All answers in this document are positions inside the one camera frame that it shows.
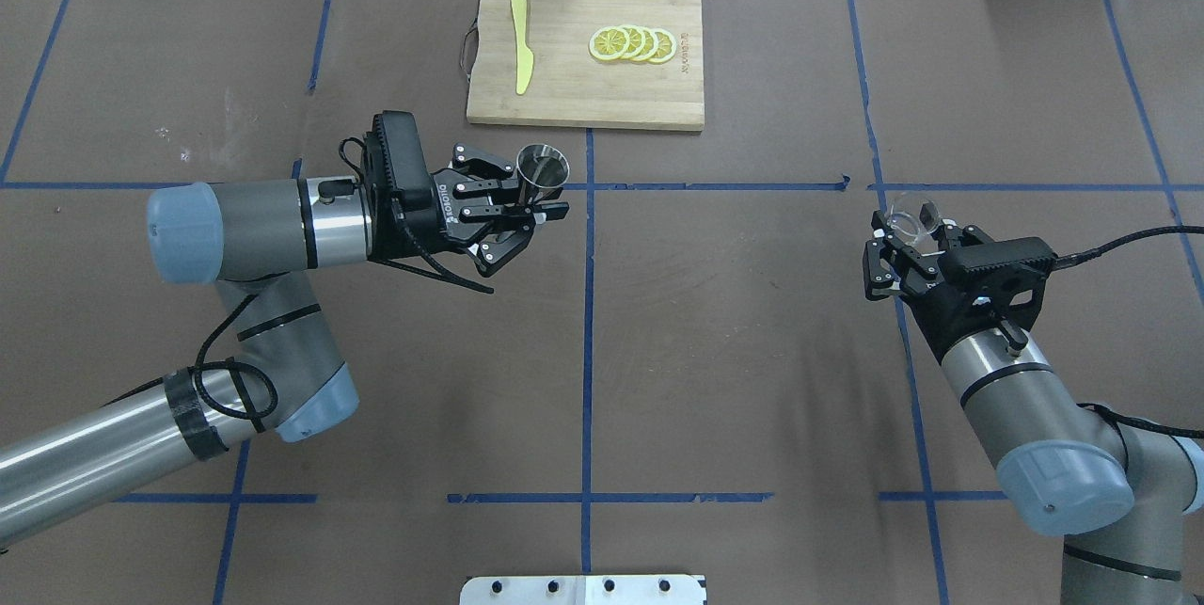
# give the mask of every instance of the wooden cutting board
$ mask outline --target wooden cutting board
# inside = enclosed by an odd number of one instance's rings
[[[660,65],[594,59],[594,31],[619,24],[671,31],[677,55]],[[470,123],[702,130],[702,0],[527,0],[535,70],[523,95],[510,0],[480,0],[477,25]]]

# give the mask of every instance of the metal plate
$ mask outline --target metal plate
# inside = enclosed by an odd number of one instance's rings
[[[706,605],[707,580],[697,575],[473,577],[460,605]]]

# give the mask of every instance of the black cable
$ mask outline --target black cable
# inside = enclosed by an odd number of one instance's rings
[[[413,245],[414,249],[418,251],[418,255],[421,257],[423,262],[426,262],[426,264],[429,264],[431,269],[435,269],[435,274],[430,271],[423,271],[421,269],[418,269],[417,266],[411,266],[409,264],[393,262],[390,259],[368,259],[368,262],[380,264],[382,266],[400,269],[402,271],[408,271],[411,274],[418,274],[419,276],[425,276],[426,278],[442,281],[444,283],[452,283],[453,286],[468,288],[473,292],[494,294],[494,288],[489,286],[483,286],[480,283],[474,283],[468,278],[461,278],[460,276],[449,271],[447,266],[443,266],[442,264],[436,262],[435,257],[432,257],[431,253],[427,252],[425,247],[423,247],[423,243],[418,242],[418,237],[415,237],[414,233],[409,229],[409,223],[406,222],[405,218],[402,218],[400,224],[401,224],[401,230],[406,234],[406,237],[409,239],[411,245]]]
[[[1125,424],[1126,427],[1133,427],[1134,429],[1140,429],[1143,431],[1162,434],[1168,436],[1190,437],[1196,440],[1204,439],[1204,430],[1181,429],[1178,427],[1163,427],[1162,424],[1155,424],[1153,422],[1143,419],[1140,417],[1129,417],[1127,415],[1112,412],[1109,407],[1103,406],[1098,403],[1080,403],[1079,407],[1096,412],[1097,415],[1103,417],[1105,422],[1115,422],[1117,424]]]
[[[206,405],[214,409],[214,411],[225,415],[226,417],[234,417],[235,419],[262,419],[262,417],[271,415],[272,411],[276,410],[277,404],[279,404],[279,394],[276,392],[276,384],[273,384],[272,380],[267,378],[267,375],[259,368],[238,360],[220,360],[218,363],[205,362],[205,356],[208,353],[209,347],[213,346],[213,342],[222,336],[222,333],[224,333],[226,328],[229,328],[230,324],[247,310],[248,306],[250,306],[252,301],[255,301],[256,296],[259,296],[258,293],[248,294],[237,306],[234,307],[226,319],[223,321],[220,325],[216,327],[216,329],[211,331],[209,336],[206,337],[205,342],[201,343],[200,351],[196,352],[196,363],[188,369],[189,374],[193,376],[193,388],[196,389],[196,395],[199,395]],[[255,412],[244,412],[242,410],[232,410],[218,403],[212,395],[209,395],[209,392],[206,389],[205,382],[202,381],[206,370],[237,370],[240,372],[254,375],[260,382],[264,383],[264,388],[267,389],[267,407]]]
[[[163,377],[153,378],[149,382],[140,386],[138,388],[130,389],[130,390],[125,392],[122,395],[117,395],[117,398],[114,398],[113,400],[108,400],[108,403],[106,403],[105,405],[112,405],[112,404],[117,403],[117,400],[125,400],[126,398],[129,398],[131,395],[137,395],[137,394],[140,394],[140,393],[142,393],[142,392],[144,392],[147,389],[152,389],[152,388],[154,388],[154,387],[157,387],[157,386],[159,386],[161,383],[163,383]]]
[[[352,163],[350,160],[348,160],[347,159],[347,152],[343,151],[343,147],[346,147],[349,142],[354,142],[354,143],[356,143],[356,145],[360,146],[360,155],[364,155],[365,153],[367,153],[368,149],[364,145],[364,140],[361,140],[359,137],[347,137],[343,141],[338,142],[338,158],[342,158],[343,163],[346,163],[348,168],[350,168],[352,170],[355,171],[355,176],[360,180],[360,186],[364,186],[365,184],[365,181],[364,181],[364,170],[360,170],[359,165],[356,165],[356,164]]]
[[[1163,236],[1167,234],[1204,234],[1204,227],[1198,225],[1175,225],[1175,227],[1158,227],[1155,229],[1145,229],[1144,231],[1137,231],[1127,236],[1121,236],[1117,240],[1105,242],[1104,245],[1088,249],[1086,252],[1076,252],[1074,254],[1067,254],[1064,257],[1058,257],[1054,262],[1054,270],[1061,271],[1062,269],[1069,269],[1072,266],[1078,266],[1084,262],[1091,262],[1092,259],[1100,257],[1108,252],[1116,249],[1122,245],[1128,245],[1132,241],[1139,241],[1141,239],[1149,239],[1153,236]]]

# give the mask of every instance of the lemon slice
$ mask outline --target lemon slice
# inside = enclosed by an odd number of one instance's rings
[[[630,42],[631,36],[626,29],[621,27],[603,27],[594,31],[594,36],[590,37],[590,54],[594,55],[594,59],[614,61],[622,57],[622,53],[627,52],[627,43]]]
[[[644,35],[644,27],[636,27],[635,24],[624,24],[622,30],[627,31],[627,52],[622,53],[622,59],[631,59],[637,54],[643,54],[648,46],[648,36]]]
[[[665,29],[653,29],[656,36],[656,52],[648,58],[649,64],[665,64],[677,54],[677,36]]]
[[[656,54],[656,48],[659,48],[661,46],[661,43],[657,40],[657,35],[654,34],[654,31],[651,29],[647,29],[644,27],[641,27],[639,31],[648,40],[648,45],[644,46],[644,52],[637,54],[636,57],[632,57],[631,60],[632,61],[648,61],[649,59],[651,59],[653,55]]]

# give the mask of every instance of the blue tape line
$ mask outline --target blue tape line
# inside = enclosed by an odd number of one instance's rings
[[[594,492],[590,504],[761,504],[771,492]],[[448,504],[579,504],[573,492],[498,492],[448,494]]]
[[[849,188],[851,177],[842,175],[839,182],[632,182],[632,183],[601,183],[601,184],[565,184],[567,190],[598,190],[598,192],[843,192]]]
[[[866,137],[869,141],[869,151],[873,154],[874,182],[878,192],[878,207],[886,212],[886,190],[883,188],[883,163],[878,149],[878,136],[874,134],[874,124],[869,118],[869,80],[866,76],[866,57],[861,47],[861,27],[857,23],[857,2],[848,0],[849,24],[852,29],[852,49],[857,60],[857,80],[861,86],[861,107],[866,118]],[[940,546],[940,528],[937,523],[937,503],[932,498],[932,472],[928,469],[928,446],[923,436],[923,417],[920,411],[920,392],[915,382],[915,364],[911,359],[911,342],[908,339],[907,318],[903,312],[903,301],[895,300],[895,318],[898,323],[899,335],[903,339],[903,352],[907,356],[907,378],[911,393],[911,430],[915,434],[915,450],[920,459],[920,478],[923,482],[925,510],[928,516],[928,541],[932,545],[932,564],[937,576],[937,595],[940,605],[949,605],[949,585],[945,578],[944,550]]]
[[[42,82],[42,71],[46,70],[46,61],[51,59],[51,49],[54,48],[54,40],[59,36],[59,28],[63,27],[63,17],[67,13],[67,4],[71,0],[59,2],[59,12],[54,16],[54,24],[51,25],[51,35],[46,37],[46,46],[42,48],[42,57],[37,60],[37,69],[34,70],[34,78],[29,82],[29,90],[25,92],[25,102],[20,105],[20,113],[17,116],[17,124],[13,125],[12,137],[8,139],[8,148],[4,154],[4,163],[0,163],[0,184],[4,184],[8,176],[8,166],[12,165],[12,157],[17,153],[17,145],[20,142],[20,131],[25,128],[25,118],[29,117],[29,108],[34,105],[34,96],[37,94],[37,86]]]
[[[761,504],[771,492],[595,492],[595,504]]]
[[[218,560],[218,578],[213,587],[213,605],[222,605],[225,597],[225,581],[230,571],[230,556],[234,552],[234,534],[238,528],[238,506],[242,500],[242,482],[247,476],[247,458],[250,456],[250,441],[242,441],[238,447],[238,468],[234,472],[234,488],[230,491],[230,510],[226,512],[226,533],[222,542],[222,559]]]
[[[230,495],[217,494],[189,494],[169,492],[134,492],[118,497],[113,504],[229,504]]]
[[[1204,192],[1204,184],[1179,184],[1171,188],[1184,192]],[[869,184],[868,190],[883,192],[1119,192],[1119,193],[1163,193],[1164,184],[1026,184],[1026,183],[907,183],[884,182]]]
[[[1153,136],[1153,128],[1150,125],[1150,116],[1145,110],[1145,100],[1141,99],[1141,90],[1137,87],[1137,78],[1133,77],[1133,69],[1129,65],[1128,53],[1125,51],[1125,40],[1121,39],[1121,29],[1116,23],[1116,14],[1112,10],[1112,0],[1104,0],[1104,13],[1108,16],[1108,27],[1112,31],[1112,40],[1116,43],[1116,55],[1121,60],[1121,69],[1125,70],[1125,78],[1128,81],[1129,92],[1133,94],[1133,105],[1137,106],[1137,114],[1141,121],[1141,129],[1145,131],[1145,141],[1150,145],[1150,153],[1153,155],[1153,164],[1158,169],[1158,178],[1167,193],[1167,204],[1170,213],[1175,218],[1175,224],[1182,225],[1182,215],[1179,212],[1179,201],[1175,200],[1175,192],[1170,184],[1170,175],[1167,174],[1165,161],[1162,159],[1162,151],[1158,148],[1158,140]],[[1187,268],[1191,270],[1192,281],[1196,283],[1196,295],[1200,304],[1204,304],[1204,278],[1200,278],[1199,263],[1196,262],[1196,252],[1186,234],[1179,234],[1179,242],[1184,246],[1184,254],[1187,255]]]
[[[226,493],[132,492],[113,504],[229,504]],[[318,494],[243,494],[240,504],[317,504]]]
[[[923,412],[920,410],[920,389],[915,380],[915,359],[911,357],[911,335],[907,329],[903,301],[895,298],[895,319],[903,337],[903,354],[907,357],[907,383],[911,394],[911,430],[915,450],[920,458],[920,481],[923,484],[923,509],[928,516],[928,541],[932,544],[932,563],[937,571],[937,595],[942,605],[949,605],[949,585],[945,578],[945,554],[940,545],[940,525],[937,522],[937,500],[932,491],[932,469],[928,464],[928,445],[923,435]]]
[[[5,182],[6,189],[122,190],[185,187],[191,182]]]
[[[861,112],[866,119],[866,139],[869,141],[869,151],[873,154],[874,181],[883,183],[883,161],[878,153],[878,135],[874,133],[874,124],[869,119],[869,80],[866,77],[866,55],[861,47],[861,25],[857,23],[857,1],[846,0],[849,4],[849,24],[852,29],[852,53],[857,60],[857,83],[861,87]],[[878,205],[883,212],[886,211],[886,192],[878,189]]]
[[[580,504],[576,492],[500,492],[486,494],[448,494],[448,504]]]
[[[306,90],[313,92],[318,87],[318,69],[321,66],[321,48],[326,43],[326,22],[330,20],[330,0],[321,4],[321,22],[318,23],[318,42],[313,46],[313,67],[309,69],[309,83]]]
[[[880,492],[878,501],[1007,501],[1005,494],[997,489],[955,489],[925,492]]]
[[[590,503],[594,492],[594,130],[585,130],[585,348],[582,354],[582,574],[590,559]]]

